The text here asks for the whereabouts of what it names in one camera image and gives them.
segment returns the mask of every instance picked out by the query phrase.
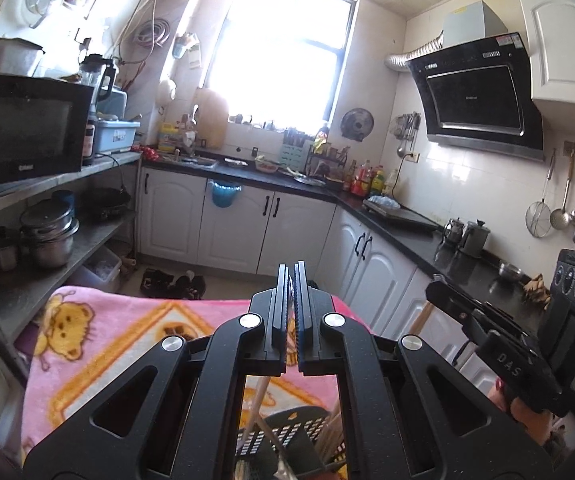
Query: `microwave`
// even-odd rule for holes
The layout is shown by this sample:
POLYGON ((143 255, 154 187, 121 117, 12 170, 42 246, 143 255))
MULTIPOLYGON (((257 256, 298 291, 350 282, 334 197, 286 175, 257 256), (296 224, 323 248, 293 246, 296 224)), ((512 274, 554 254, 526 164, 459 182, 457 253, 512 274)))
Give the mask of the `microwave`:
POLYGON ((80 171, 93 88, 0 75, 0 184, 80 171))
POLYGON ((427 139, 543 160, 543 119, 532 102, 530 61, 519 34, 470 41, 408 62, 427 139))

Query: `floor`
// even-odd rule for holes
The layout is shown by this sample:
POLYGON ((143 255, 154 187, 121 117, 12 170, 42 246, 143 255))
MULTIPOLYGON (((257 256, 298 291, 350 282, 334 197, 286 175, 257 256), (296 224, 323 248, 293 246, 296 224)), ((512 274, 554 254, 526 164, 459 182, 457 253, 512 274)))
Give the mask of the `floor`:
MULTIPOLYGON (((159 266, 148 266, 141 264, 136 270, 136 272, 123 283, 119 293, 125 294, 126 296, 133 296, 136 298, 142 298, 141 294, 141 280, 142 274, 147 268, 156 268, 167 272, 168 274, 173 274, 175 278, 184 274, 186 267, 159 267, 159 266)), ((276 286, 276 279, 269 276, 255 276, 248 280, 241 278, 225 278, 222 276, 214 276, 210 274, 203 273, 205 277, 205 282, 207 283, 207 290, 204 300, 251 300, 251 297, 257 292, 267 290, 268 288, 274 288, 276 286)))

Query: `kitchen cabinet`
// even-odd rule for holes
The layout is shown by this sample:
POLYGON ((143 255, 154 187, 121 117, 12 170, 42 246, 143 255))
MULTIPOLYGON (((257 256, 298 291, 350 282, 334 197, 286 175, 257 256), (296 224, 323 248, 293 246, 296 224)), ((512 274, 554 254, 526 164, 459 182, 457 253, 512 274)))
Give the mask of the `kitchen cabinet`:
POLYGON ((463 364, 461 373, 485 395, 488 394, 497 379, 497 375, 476 354, 472 354, 463 364))
POLYGON ((521 0, 532 99, 554 129, 575 134, 575 0, 521 0))
POLYGON ((410 333, 412 323, 421 314, 427 301, 425 289, 429 282, 431 278, 420 269, 416 269, 397 308, 381 313, 376 320, 374 332, 395 341, 410 333))
POLYGON ((448 362, 452 362, 456 352, 467 341, 461 324, 436 307, 427 318, 419 336, 448 362))
POLYGON ((399 304, 416 266, 375 233, 361 244, 360 261, 345 303, 371 329, 399 304))
POLYGON ((243 186, 232 205, 221 208, 212 202, 208 186, 198 242, 198 263, 254 274, 273 196, 273 191, 243 186))
POLYGON ((257 273, 275 276, 280 264, 302 260, 307 274, 315 276, 334 209, 329 202, 276 192, 257 273))
POLYGON ((139 238, 142 254, 195 264, 206 179, 144 168, 139 238))
POLYGON ((362 242, 369 229, 344 209, 337 207, 331 222, 323 255, 314 281, 328 292, 343 299, 359 264, 362 242))

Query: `window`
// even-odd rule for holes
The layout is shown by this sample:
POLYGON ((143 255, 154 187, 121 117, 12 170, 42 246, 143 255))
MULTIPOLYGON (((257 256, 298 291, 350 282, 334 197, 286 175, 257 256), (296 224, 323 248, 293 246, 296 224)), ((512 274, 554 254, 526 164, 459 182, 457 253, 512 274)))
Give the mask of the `window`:
POLYGON ((234 0, 205 86, 231 115, 315 132, 330 120, 354 8, 351 0, 234 0))

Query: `cutting board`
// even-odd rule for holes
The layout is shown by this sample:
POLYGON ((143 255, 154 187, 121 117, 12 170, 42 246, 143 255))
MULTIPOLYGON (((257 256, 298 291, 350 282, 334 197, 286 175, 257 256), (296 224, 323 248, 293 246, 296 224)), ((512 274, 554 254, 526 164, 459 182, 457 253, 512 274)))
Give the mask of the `cutting board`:
POLYGON ((198 138, 205 139, 206 148, 222 148, 227 130, 230 109, 222 95, 209 88, 197 88, 194 104, 198 105, 195 115, 198 138))

